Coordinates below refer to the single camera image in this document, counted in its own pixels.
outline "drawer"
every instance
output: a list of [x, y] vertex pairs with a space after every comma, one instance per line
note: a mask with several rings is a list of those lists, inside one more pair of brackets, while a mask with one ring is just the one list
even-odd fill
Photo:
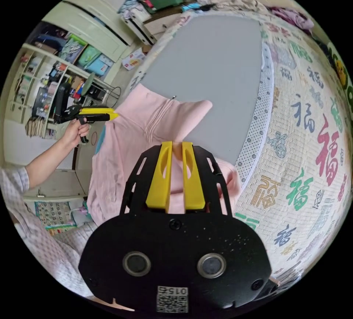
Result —
[[117, 62], [126, 44], [84, 11], [67, 3], [57, 4], [43, 21], [70, 31]]
[[40, 193], [48, 198], [64, 196], [81, 196], [85, 192], [82, 190], [75, 171], [55, 170], [54, 173], [35, 189], [25, 192], [24, 197], [35, 198]]
[[126, 26], [114, 9], [105, 0], [65, 0], [82, 7], [92, 15], [96, 16], [116, 34], [118, 34], [128, 45], [134, 41], [135, 34]]
[[148, 22], [144, 25], [152, 35], [155, 35], [156, 33], [165, 32], [165, 30], [168, 27], [170, 27], [179, 17], [180, 17], [179, 13], [172, 14], [172, 15], [165, 16], [157, 20]]

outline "box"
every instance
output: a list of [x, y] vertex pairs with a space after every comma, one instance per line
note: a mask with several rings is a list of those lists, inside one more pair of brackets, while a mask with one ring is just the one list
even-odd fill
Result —
[[71, 88], [76, 90], [78, 88], [78, 86], [80, 85], [81, 81], [82, 81], [81, 77], [75, 76], [71, 82]]
[[52, 47], [47, 46], [46, 44], [40, 43], [40, 42], [35, 42], [36, 47], [41, 48], [45, 50], [46, 52], [49, 52], [51, 54], [56, 54], [58, 51]]
[[142, 53], [143, 53], [144, 55], [146, 55], [151, 49], [152, 49], [152, 46], [148, 46], [148, 45], [144, 44], [144, 45], [142, 46]]
[[142, 52], [142, 48], [137, 49], [131, 53], [128, 57], [122, 60], [122, 65], [127, 70], [132, 70], [135, 66], [139, 65], [145, 59], [145, 55]]

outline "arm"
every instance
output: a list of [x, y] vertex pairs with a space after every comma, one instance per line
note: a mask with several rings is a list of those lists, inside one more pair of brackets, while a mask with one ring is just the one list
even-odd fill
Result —
[[64, 136], [26, 166], [29, 187], [32, 189], [43, 183], [79, 144], [80, 137], [88, 134], [88, 130], [88, 124], [81, 125], [78, 120], [71, 121]]

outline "yellow and black handheld device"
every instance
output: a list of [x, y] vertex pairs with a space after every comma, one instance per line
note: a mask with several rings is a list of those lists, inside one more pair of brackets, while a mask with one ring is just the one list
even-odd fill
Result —
[[213, 155], [190, 142], [182, 143], [184, 213], [168, 213], [172, 150], [169, 141], [141, 154], [120, 214], [93, 232], [78, 269], [95, 297], [135, 310], [114, 309], [124, 318], [232, 318], [276, 289], [266, 249], [232, 216]]
[[[70, 106], [61, 114], [54, 115], [55, 123], [61, 124], [66, 121], [78, 119], [81, 124], [85, 124], [84, 118], [88, 124], [92, 124], [95, 121], [108, 121], [117, 118], [119, 114], [114, 112], [113, 108], [106, 106], [90, 106], [82, 107], [80, 105]], [[88, 139], [84, 136], [81, 137], [82, 143], [87, 143]]]

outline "hand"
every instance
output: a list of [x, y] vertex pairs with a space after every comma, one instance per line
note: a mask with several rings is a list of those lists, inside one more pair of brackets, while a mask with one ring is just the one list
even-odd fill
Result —
[[88, 135], [88, 132], [88, 124], [81, 125], [79, 120], [74, 119], [70, 121], [65, 130], [64, 136], [60, 140], [62, 140], [65, 146], [73, 149], [80, 143], [81, 137]]

